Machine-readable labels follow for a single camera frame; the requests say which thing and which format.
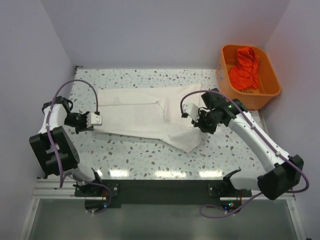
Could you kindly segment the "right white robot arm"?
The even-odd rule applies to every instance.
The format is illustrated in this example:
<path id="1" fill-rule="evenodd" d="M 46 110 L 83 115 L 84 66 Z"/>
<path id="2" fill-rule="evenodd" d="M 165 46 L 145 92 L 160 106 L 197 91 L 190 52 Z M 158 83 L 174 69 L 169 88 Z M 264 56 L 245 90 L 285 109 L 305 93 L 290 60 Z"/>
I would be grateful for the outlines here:
<path id="1" fill-rule="evenodd" d="M 181 103 L 181 116 L 191 117 L 192 125 L 203 133 L 214 134 L 219 124 L 225 125 L 245 142 L 264 169 L 260 176 L 241 174 L 241 169 L 228 173 L 223 178 L 223 192 L 233 197 L 240 190 L 255 190 L 270 200 L 291 192 L 300 182 L 303 159 L 279 147 L 238 99 L 230 100 L 217 89 L 203 90 L 201 94 L 205 106 Z"/>

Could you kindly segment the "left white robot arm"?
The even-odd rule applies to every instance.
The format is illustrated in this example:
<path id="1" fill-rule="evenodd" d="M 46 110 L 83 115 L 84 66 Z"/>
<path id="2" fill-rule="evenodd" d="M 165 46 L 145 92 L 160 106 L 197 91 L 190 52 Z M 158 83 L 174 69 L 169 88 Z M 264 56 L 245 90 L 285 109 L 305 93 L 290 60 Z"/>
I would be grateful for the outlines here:
<path id="1" fill-rule="evenodd" d="M 104 184 L 98 173 L 80 163 L 79 153 L 69 138 L 64 126 L 72 127 L 76 134 L 93 131 L 95 126 L 102 125 L 99 109 L 85 113 L 72 112 L 73 102 L 58 96 L 42 107 L 44 120 L 36 135 L 29 138 L 29 144 L 46 175 L 59 177 L 60 186 L 67 177 L 85 188 L 92 196 L 99 196 Z"/>

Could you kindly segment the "white coca-cola t shirt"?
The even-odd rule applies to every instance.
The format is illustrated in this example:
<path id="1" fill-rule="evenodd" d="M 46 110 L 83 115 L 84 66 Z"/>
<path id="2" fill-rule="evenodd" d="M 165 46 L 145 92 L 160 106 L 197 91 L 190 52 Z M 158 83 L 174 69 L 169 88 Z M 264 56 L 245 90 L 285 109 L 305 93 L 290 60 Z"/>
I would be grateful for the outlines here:
<path id="1" fill-rule="evenodd" d="M 162 140 L 191 152 L 205 133 L 193 127 L 190 118 L 182 118 L 180 102 L 184 96 L 203 90 L 200 83 L 155 88 L 117 88 L 98 91 L 102 124 L 96 133 Z"/>

